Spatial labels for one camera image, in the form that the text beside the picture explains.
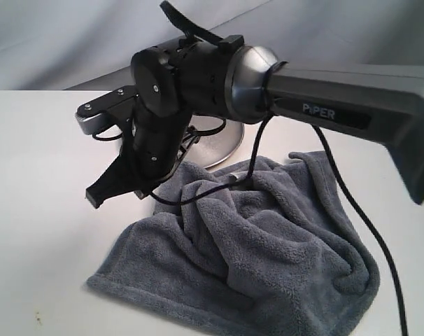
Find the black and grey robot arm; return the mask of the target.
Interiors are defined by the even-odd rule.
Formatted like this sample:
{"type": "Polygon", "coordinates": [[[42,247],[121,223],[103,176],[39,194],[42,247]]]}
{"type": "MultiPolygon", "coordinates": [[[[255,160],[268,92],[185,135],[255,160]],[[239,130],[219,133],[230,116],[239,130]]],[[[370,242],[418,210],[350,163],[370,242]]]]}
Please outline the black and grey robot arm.
{"type": "Polygon", "coordinates": [[[383,145],[411,199],[424,201],[424,66],[310,65],[279,61],[241,36],[217,44],[178,38],[137,52],[133,85],[80,106],[96,136],[118,127],[118,157],[86,190],[94,207],[148,196],[168,180],[202,131],[192,116],[255,124],[283,116],[383,145]]]}

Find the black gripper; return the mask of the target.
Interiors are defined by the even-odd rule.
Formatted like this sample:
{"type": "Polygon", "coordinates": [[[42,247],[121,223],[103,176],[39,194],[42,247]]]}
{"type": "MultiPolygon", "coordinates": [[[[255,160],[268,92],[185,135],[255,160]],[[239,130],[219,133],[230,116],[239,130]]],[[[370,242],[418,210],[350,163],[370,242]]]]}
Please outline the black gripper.
{"type": "Polygon", "coordinates": [[[183,135],[192,118],[188,108],[159,117],[137,97],[119,100],[119,118],[128,121],[127,139],[105,172],[88,188],[85,196],[98,209],[106,200],[131,193],[143,200],[157,180],[164,178],[176,161],[183,135]]]}

